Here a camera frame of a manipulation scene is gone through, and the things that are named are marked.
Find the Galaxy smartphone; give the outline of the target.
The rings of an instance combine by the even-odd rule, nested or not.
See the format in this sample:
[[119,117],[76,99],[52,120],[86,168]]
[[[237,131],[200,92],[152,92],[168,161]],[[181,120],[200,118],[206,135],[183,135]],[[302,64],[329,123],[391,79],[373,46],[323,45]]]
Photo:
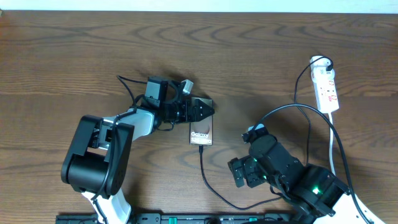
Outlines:
[[201,121],[190,123],[189,144],[206,146],[213,144],[213,115]]

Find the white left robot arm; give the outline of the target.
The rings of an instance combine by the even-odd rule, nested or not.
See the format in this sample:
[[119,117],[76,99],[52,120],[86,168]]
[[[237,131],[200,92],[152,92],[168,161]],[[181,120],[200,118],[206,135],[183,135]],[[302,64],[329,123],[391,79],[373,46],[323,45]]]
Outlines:
[[132,142],[163,123],[196,123],[214,115],[207,99],[191,96],[193,82],[149,77],[146,92],[115,116],[81,117],[61,169],[62,182],[92,204],[98,223],[128,223],[132,208],[121,186]]

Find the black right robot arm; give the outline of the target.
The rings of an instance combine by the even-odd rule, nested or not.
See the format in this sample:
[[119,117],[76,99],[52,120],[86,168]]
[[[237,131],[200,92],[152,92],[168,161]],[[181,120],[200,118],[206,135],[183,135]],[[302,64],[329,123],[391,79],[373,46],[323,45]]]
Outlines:
[[324,167],[303,165],[267,131],[243,134],[249,154],[228,163],[237,187],[263,183],[279,190],[297,211],[296,223],[382,223],[348,185]]

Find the white USB charger plug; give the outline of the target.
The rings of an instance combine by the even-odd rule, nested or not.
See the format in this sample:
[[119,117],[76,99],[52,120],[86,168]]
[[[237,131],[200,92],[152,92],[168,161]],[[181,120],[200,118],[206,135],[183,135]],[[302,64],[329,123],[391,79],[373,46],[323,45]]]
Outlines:
[[324,66],[314,66],[311,72],[311,78],[314,83],[321,83],[327,80],[333,80],[335,78],[335,71],[331,69],[326,70],[327,67]]

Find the white power strip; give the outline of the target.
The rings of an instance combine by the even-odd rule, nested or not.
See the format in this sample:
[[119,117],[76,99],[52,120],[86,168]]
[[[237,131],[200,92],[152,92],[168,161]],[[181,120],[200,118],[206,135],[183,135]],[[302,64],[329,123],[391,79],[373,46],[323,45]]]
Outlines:
[[[313,56],[310,59],[310,69],[314,66],[327,67],[327,71],[333,69],[332,62],[326,57],[321,55]],[[314,83],[315,98],[317,102],[317,108],[320,112],[328,114],[339,109],[338,95],[336,92],[335,80],[327,80],[321,83]]]

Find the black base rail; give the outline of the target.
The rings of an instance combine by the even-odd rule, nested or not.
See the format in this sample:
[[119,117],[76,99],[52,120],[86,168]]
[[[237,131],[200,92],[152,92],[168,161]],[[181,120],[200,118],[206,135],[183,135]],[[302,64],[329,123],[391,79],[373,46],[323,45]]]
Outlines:
[[298,223],[292,213],[132,213],[130,215],[65,214],[55,217],[55,224],[130,223],[130,224],[235,224],[235,223]]

